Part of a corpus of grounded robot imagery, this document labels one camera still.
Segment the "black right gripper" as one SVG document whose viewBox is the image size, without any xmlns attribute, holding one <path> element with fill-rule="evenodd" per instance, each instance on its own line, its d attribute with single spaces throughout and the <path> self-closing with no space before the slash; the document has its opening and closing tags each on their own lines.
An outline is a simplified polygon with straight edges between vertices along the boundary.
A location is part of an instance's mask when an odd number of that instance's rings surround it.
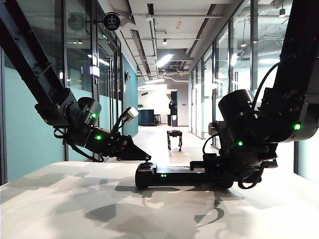
<svg viewBox="0 0 319 239">
<path fill-rule="evenodd" d="M 232 186 L 239 181 L 239 175 L 235 172 L 236 163 L 232 156 L 217 156 L 216 153 L 204 153 L 203 161 L 191 161 L 190 171 L 202 169 L 206 178 L 219 186 Z"/>
</svg>

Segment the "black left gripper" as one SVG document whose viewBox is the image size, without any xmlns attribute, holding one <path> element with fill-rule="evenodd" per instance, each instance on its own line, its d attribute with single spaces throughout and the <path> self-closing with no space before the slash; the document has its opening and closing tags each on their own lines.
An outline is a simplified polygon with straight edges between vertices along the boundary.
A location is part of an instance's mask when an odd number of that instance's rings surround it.
<svg viewBox="0 0 319 239">
<path fill-rule="evenodd" d="M 137 147 L 130 135 L 111 135 L 107 140 L 106 155 L 125 161 L 149 161 L 151 156 Z"/>
</svg>

